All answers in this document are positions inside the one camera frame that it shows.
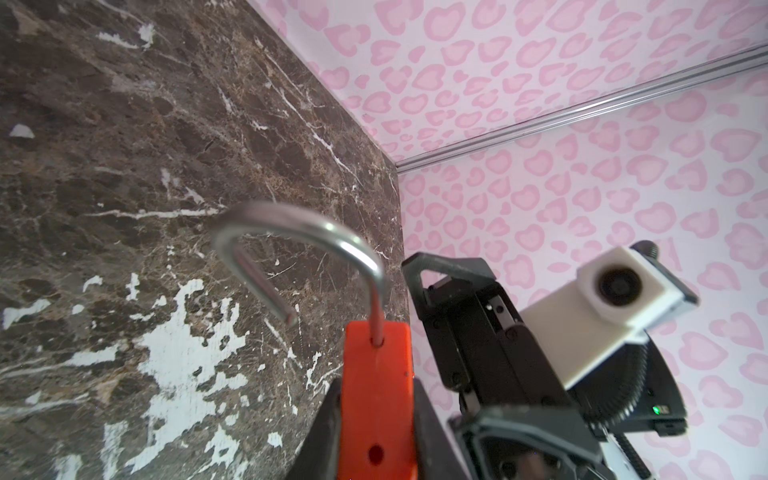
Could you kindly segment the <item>red padlock with steel shackle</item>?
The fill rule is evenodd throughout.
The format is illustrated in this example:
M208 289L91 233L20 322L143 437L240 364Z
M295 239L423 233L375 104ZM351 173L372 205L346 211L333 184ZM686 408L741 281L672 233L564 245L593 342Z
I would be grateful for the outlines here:
M253 233L299 240L334 254L350 262L367 286L367 320L345 327L336 479L417 478L410 330L385 318L386 276L379 255L346 226L305 208L254 201L220 215L212 233L217 255L287 324L297 319L296 310L239 245L241 236Z

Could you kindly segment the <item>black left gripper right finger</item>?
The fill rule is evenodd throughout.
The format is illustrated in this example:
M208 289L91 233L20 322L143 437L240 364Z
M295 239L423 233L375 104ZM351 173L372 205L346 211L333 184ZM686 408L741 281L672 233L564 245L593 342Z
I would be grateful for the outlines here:
M419 379L414 382L414 438L419 480L468 478Z

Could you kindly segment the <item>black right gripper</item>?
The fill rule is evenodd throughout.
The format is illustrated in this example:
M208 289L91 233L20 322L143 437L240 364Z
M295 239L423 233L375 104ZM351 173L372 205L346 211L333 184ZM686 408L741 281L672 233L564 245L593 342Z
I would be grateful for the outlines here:
M401 265L472 479L612 479L598 440L488 264L416 253Z

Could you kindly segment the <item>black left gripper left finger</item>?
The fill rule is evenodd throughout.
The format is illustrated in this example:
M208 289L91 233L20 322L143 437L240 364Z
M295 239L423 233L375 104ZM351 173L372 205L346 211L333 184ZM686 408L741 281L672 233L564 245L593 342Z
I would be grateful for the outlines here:
M331 383L305 437L299 453L286 474L287 480L333 480L337 478L341 436L342 380Z

